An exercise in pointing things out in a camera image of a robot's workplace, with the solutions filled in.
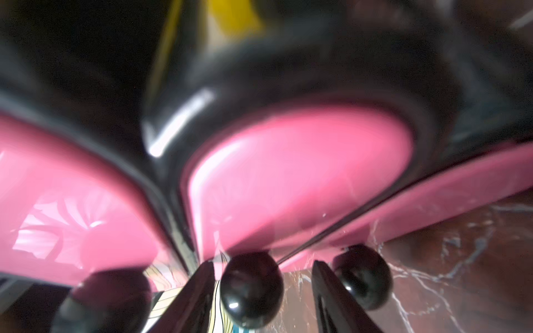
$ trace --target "black rubber foot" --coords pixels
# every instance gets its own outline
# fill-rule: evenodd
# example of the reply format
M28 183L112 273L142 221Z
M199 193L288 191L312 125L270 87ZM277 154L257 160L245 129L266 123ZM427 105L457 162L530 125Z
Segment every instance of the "black rubber foot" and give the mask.
M248 329L268 324L283 299L283 277L267 253L235 256L220 280L220 300L238 326Z
M376 251L364 245L353 246L335 257L332 266L346 290L365 310L375 310L389 299L391 271Z
M137 333L150 313L151 292L142 270L98 272L74 288L51 333Z

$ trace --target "pink padding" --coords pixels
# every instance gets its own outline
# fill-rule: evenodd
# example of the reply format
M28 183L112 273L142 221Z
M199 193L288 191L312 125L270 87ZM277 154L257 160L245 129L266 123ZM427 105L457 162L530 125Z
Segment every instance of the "pink padding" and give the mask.
M388 188L412 153L410 129L376 108L308 107L243 129L183 186L200 261L287 254Z
M0 272L75 286L169 258L141 192L83 150L0 117ZM184 282L185 276L175 276Z
M533 143L470 161L412 186L281 265L285 272L331 262L342 248L376 245L533 186Z

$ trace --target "glossy black plastic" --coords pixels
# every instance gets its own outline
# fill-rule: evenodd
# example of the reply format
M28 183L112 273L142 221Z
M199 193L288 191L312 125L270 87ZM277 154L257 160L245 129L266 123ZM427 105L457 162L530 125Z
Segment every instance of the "glossy black plastic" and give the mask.
M237 325L260 328L279 311L283 299L283 276L267 253L235 256L220 281L220 300Z
M312 287L320 333L383 333L325 262L313 263Z
M375 310L392 292L391 270L377 253L362 244L333 259L332 268L346 290L365 310Z
M59 307L51 333L138 333L150 313L142 270L99 272L74 288Z

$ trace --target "marble surface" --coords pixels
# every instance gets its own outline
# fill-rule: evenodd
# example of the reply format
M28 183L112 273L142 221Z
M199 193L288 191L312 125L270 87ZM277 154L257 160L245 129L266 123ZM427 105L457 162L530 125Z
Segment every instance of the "marble surface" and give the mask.
M374 246L394 277L369 312L385 333L533 331L533 191ZM259 332L318 332L311 271L284 281L280 313Z

